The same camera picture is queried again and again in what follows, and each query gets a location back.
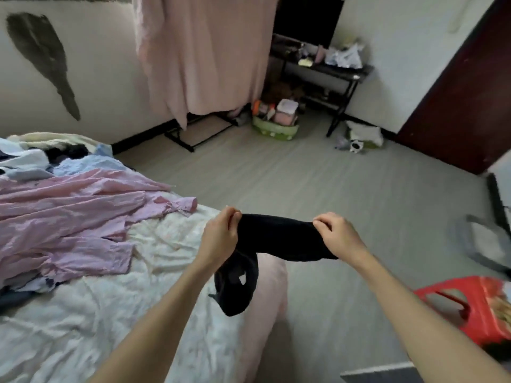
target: hand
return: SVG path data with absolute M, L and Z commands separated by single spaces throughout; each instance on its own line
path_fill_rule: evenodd
M 214 273 L 234 252 L 238 243 L 241 212 L 225 207 L 206 223 L 195 261 Z
M 356 268 L 371 257 L 353 225 L 345 218 L 328 212 L 314 218 L 312 224 L 332 254 L 347 264 Z

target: pink curtain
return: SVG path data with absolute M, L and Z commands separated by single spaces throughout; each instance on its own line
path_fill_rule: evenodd
M 278 0 L 133 0 L 137 54 L 153 109 L 236 109 L 263 89 Z

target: pink shirt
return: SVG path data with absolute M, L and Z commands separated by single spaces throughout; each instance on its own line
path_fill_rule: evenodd
M 189 215 L 197 199 L 170 201 L 168 184 L 140 173 L 93 169 L 0 188 L 0 284 L 38 269 L 57 282 L 129 269 L 128 227 L 170 212 Z

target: red plastic stool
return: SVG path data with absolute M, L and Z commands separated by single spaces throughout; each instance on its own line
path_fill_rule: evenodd
M 490 277 L 454 278 L 418 289 L 415 294 L 426 302 L 427 295 L 436 293 L 463 306 L 463 309 L 459 311 L 464 320 L 460 329 L 476 344 L 484 345 L 511 340 L 508 325 L 495 316 L 489 305 L 491 298 L 503 295 L 503 284 L 504 282 L 500 279 Z M 467 301 L 444 293 L 446 289 L 459 290 L 467 297 Z

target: white wall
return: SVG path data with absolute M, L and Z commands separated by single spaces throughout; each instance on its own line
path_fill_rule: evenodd
M 450 33 L 469 1 L 459 29 Z M 332 41 L 360 37 L 376 73 L 358 87 L 348 114 L 398 132 L 493 0 L 345 0 Z M 291 65 L 334 90 L 342 81 Z
M 54 86 L 14 47 L 9 13 L 46 15 L 67 56 L 67 78 L 81 120 Z M 112 143 L 152 128 L 146 78 L 135 53 L 131 4 L 86 1 L 0 2 L 0 136 L 35 131 L 79 133 Z

